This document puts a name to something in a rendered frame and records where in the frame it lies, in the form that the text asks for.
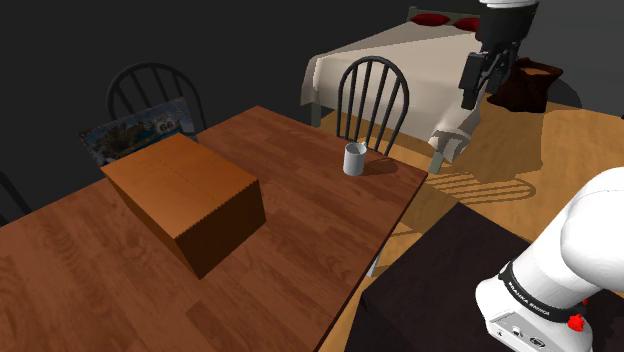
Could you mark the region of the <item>black spindle-back chair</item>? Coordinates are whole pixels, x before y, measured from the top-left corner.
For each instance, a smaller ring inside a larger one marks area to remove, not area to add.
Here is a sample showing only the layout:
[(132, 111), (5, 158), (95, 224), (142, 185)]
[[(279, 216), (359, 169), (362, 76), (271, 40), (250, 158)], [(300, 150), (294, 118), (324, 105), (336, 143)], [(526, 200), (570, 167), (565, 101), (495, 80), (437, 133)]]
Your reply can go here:
[(28, 205), (24, 197), (13, 184), (13, 182), (2, 170), (0, 170), (0, 188), (5, 191), (7, 196), (10, 198), (11, 203), (19, 210), (19, 213), (15, 213), (9, 218), (7, 218), (0, 211), (0, 227), (3, 227), (10, 222), (17, 220), (25, 215), (29, 215), (33, 212), (32, 208)]
[[(365, 136), (366, 143), (369, 143), (372, 137), (373, 128), (377, 120), (379, 108), (381, 106), (382, 96), (383, 96), (384, 89), (385, 89), (385, 83), (388, 78), (388, 73), (392, 72), (395, 75), (393, 88), (392, 88), (389, 100), (386, 103), (386, 108), (383, 114), (383, 118), (381, 120), (378, 135), (375, 138), (375, 145), (372, 148), (369, 147), (375, 152), (379, 151), (380, 143), (383, 139), (385, 130), (390, 120), (390, 115), (392, 114), (394, 104), (397, 101), (398, 93), (402, 92), (403, 94), (402, 107), (400, 108), (400, 114), (398, 116), (398, 120), (396, 121), (394, 125), (392, 135), (389, 138), (387, 145), (386, 145), (386, 149), (383, 153), (384, 156), (388, 156), (394, 145), (396, 137), (398, 133), (400, 132), (400, 129), (404, 123), (404, 120), (407, 116), (409, 105), (410, 105), (410, 91), (409, 91), (408, 82), (406, 80), (406, 77), (402, 73), (402, 71), (398, 68), (396, 64), (394, 64), (393, 62), (391, 62), (390, 60), (384, 57), (380, 57), (380, 56), (362, 57), (354, 61), (352, 64), (350, 64), (348, 68), (344, 71), (341, 77), (341, 80), (339, 82), (337, 107), (335, 109), (336, 136), (339, 138), (343, 138), (344, 140), (347, 140), (350, 142), (358, 141), (359, 132), (361, 129), (361, 122), (364, 118), (364, 113), (365, 113), (366, 98), (368, 95), (368, 88), (369, 88), (370, 80), (372, 77), (372, 69), (375, 63), (380, 64), (383, 67), (383, 69), (381, 73), (381, 78), (378, 83), (375, 101), (374, 101), (374, 104), (370, 113), (370, 118), (368, 119), (369, 125), (368, 125), (368, 129), (367, 129), (366, 136)], [(366, 65), (366, 70), (364, 74), (364, 81), (362, 85), (361, 96), (359, 99), (359, 108), (356, 114), (355, 132), (354, 134), (351, 134), (350, 133), (351, 120), (353, 117), (353, 107), (354, 107), (354, 101), (355, 101), (356, 86), (357, 86), (357, 81), (358, 81), (358, 72), (359, 72), (359, 67), (363, 64)], [(347, 99), (347, 111), (346, 111), (347, 116), (346, 116), (346, 122), (345, 122), (345, 130), (342, 131), (342, 112), (343, 112), (343, 100), (344, 100), (343, 96), (344, 96), (344, 89), (345, 89), (345, 84), (346, 84), (347, 79), (350, 79), (350, 85), (349, 85), (349, 94), (348, 94), (348, 99)]]
[(205, 130), (208, 121), (193, 81), (173, 66), (140, 62), (124, 68), (112, 79), (106, 93), (106, 111), (114, 121), (180, 97), (191, 105), (192, 119), (200, 124), (196, 130)]

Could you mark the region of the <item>grey mug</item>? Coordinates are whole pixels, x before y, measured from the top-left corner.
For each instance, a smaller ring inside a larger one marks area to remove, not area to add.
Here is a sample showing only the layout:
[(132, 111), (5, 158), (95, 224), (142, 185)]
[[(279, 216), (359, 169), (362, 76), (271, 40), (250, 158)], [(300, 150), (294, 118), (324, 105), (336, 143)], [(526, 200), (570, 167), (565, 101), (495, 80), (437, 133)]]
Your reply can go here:
[(359, 176), (362, 174), (367, 153), (367, 143), (352, 142), (344, 148), (343, 172), (349, 176)]

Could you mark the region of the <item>brown wooden table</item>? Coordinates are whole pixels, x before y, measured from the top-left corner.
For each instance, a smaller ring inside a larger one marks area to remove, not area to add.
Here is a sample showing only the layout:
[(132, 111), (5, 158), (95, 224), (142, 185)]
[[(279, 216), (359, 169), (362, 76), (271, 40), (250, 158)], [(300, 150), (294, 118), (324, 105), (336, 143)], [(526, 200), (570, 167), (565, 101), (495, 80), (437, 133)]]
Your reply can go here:
[(314, 352), (426, 172), (262, 107), (200, 143), (259, 179), (265, 224), (205, 277), (97, 181), (0, 228), (0, 352)]

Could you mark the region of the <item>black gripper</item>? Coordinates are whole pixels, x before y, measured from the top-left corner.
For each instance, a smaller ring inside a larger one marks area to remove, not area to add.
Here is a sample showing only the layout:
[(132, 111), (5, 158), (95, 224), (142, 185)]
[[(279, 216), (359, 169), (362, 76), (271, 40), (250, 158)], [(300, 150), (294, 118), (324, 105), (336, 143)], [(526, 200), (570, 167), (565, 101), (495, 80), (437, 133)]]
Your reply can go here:
[[(518, 59), (519, 42), (527, 36), (537, 8), (537, 3), (488, 3), (481, 11), (475, 37), (486, 51), (471, 52), (466, 59), (459, 82), (463, 91), (463, 109), (472, 110), (475, 107), (479, 92), (488, 78), (486, 92), (495, 94), (509, 77)], [(488, 51), (510, 43), (501, 51), (493, 69), (494, 54)]]

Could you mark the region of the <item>dark brown basket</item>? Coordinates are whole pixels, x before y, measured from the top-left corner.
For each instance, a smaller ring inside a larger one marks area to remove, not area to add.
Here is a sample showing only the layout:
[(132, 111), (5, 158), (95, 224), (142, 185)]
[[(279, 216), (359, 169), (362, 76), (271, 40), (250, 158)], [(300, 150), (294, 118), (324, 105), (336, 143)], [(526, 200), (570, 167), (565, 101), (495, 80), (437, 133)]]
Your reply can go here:
[(487, 101), (511, 112), (544, 113), (548, 89), (563, 73), (560, 68), (520, 58), (513, 64), (508, 79)]

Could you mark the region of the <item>brown cardboard box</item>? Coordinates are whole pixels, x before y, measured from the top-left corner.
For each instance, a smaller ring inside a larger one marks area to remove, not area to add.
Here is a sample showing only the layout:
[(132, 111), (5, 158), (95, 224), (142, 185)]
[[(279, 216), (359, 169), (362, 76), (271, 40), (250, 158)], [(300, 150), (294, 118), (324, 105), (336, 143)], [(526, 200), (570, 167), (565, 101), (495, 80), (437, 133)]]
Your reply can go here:
[(199, 279), (266, 222), (258, 178), (181, 134), (101, 170), (128, 208)]

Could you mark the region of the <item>bed with beige cover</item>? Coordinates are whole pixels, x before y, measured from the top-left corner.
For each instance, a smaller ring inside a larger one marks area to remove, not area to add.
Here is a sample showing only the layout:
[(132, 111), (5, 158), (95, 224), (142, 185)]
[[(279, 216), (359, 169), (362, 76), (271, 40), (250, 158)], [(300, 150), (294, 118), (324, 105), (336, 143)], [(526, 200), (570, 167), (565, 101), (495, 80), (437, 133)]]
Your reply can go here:
[(432, 27), (408, 21), (313, 56), (306, 67), (300, 103), (312, 104), (319, 118), (321, 107), (337, 108), (340, 80), (354, 61), (365, 56), (391, 61), (405, 76), (410, 93), (400, 132), (431, 145), (434, 157), (429, 171), (437, 173), (443, 162), (453, 162), (467, 148), (480, 123), (480, 105), (462, 108), (463, 91), (458, 88), (468, 54), (480, 47), (474, 33), (452, 23)]

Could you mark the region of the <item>dark robot stand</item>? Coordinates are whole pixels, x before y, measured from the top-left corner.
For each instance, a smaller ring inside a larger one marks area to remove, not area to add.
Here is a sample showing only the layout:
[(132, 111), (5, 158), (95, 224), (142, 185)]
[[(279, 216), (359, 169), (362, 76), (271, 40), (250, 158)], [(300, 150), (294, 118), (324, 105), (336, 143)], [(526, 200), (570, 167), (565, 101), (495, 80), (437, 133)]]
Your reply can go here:
[(515, 352), (487, 332), (475, 289), (527, 246), (456, 204), (364, 290), (345, 352)]

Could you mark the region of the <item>blue picture sign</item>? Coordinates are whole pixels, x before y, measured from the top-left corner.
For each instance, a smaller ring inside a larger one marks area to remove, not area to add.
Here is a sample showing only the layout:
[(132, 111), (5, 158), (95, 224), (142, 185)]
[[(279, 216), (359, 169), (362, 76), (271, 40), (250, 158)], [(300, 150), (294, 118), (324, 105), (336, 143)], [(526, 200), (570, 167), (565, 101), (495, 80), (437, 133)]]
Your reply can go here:
[(176, 133), (196, 139), (183, 97), (85, 130), (79, 138), (101, 167)]

